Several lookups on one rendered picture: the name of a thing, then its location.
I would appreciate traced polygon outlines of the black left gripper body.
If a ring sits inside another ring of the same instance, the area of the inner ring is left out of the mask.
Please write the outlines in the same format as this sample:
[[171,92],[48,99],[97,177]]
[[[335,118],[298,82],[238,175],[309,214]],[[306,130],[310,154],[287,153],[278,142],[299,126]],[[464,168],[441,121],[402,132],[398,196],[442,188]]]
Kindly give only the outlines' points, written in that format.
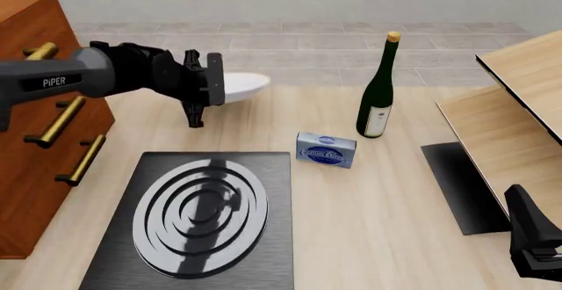
[[205,106],[200,94],[202,67],[198,60],[199,56],[196,49],[186,50],[184,53],[182,79],[184,90],[181,102],[190,128],[201,128],[204,125],[202,116]]

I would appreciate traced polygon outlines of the blue cream cheese box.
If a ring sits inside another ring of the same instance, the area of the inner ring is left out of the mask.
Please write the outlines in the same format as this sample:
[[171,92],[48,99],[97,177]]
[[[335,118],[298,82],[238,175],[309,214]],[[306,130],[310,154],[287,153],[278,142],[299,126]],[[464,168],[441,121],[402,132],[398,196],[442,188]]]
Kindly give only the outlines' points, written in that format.
[[357,142],[325,134],[299,132],[296,137],[296,159],[350,169]]

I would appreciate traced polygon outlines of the small grey mount plate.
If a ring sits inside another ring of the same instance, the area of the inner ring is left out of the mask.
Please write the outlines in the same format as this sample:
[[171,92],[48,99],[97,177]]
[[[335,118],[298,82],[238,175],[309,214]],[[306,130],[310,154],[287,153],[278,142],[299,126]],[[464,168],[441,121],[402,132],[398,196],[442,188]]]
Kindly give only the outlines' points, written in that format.
[[207,55],[207,78],[209,105],[223,105],[225,102],[224,70],[222,54]]

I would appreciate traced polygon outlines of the white plate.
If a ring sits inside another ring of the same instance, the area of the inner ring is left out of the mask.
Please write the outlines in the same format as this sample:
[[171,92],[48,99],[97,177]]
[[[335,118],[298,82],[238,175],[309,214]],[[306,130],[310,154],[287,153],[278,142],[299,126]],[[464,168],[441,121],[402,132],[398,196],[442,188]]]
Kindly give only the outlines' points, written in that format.
[[251,98],[270,85],[270,78],[260,73],[226,73],[224,75],[225,103]]

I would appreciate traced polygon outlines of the flat black stove plate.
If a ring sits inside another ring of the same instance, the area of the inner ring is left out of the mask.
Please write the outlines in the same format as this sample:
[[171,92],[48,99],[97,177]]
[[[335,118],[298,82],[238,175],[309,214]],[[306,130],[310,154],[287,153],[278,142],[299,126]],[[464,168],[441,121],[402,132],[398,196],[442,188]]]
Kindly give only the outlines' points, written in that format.
[[294,290],[286,152],[146,152],[79,290]]

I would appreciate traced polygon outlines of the red-brown wooden cabinet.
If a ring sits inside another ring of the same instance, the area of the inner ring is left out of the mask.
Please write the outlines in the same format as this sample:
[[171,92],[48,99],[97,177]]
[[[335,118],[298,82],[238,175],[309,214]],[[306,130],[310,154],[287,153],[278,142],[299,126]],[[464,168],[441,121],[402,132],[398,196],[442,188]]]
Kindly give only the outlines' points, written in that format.
[[[0,0],[0,60],[23,60],[23,49],[52,42],[60,59],[79,43],[59,0]],[[71,186],[54,181],[69,174],[87,149],[80,141],[106,135],[114,117],[105,99],[86,102],[52,147],[23,142],[41,135],[76,92],[15,105],[10,128],[0,132],[0,260],[24,259],[54,218]]]

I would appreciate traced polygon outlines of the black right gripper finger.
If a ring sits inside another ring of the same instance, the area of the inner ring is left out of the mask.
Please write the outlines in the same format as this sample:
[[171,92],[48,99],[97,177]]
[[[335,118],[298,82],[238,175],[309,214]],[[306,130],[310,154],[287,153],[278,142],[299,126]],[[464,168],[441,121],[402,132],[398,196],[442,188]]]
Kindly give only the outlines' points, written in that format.
[[511,221],[511,251],[556,249],[558,227],[539,209],[519,184],[504,193]]

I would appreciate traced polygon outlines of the dark green wine bottle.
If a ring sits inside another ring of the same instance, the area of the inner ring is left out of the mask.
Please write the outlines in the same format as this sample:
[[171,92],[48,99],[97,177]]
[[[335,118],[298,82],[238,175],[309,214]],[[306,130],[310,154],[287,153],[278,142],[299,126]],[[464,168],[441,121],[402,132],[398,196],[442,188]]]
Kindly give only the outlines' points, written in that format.
[[385,47],[375,76],[366,86],[361,98],[356,130],[368,139],[375,139],[385,131],[393,105],[393,63],[400,42],[400,33],[387,34]]

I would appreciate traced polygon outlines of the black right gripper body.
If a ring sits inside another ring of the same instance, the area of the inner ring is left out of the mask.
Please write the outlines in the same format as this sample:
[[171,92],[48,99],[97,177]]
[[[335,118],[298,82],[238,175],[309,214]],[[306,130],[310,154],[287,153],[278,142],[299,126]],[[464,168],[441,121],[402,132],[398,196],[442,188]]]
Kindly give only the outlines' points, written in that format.
[[562,252],[558,247],[562,247],[562,241],[534,247],[512,241],[509,253],[521,278],[562,282]]

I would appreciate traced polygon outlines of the pale wooden shelf unit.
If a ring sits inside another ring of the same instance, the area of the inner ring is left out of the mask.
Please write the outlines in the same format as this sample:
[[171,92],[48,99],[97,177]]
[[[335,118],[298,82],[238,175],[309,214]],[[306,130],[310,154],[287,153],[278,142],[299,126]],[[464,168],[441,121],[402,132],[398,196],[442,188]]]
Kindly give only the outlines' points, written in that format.
[[461,232],[508,231],[514,184],[562,228],[562,30],[475,60],[494,84],[439,99],[456,140],[422,147]]

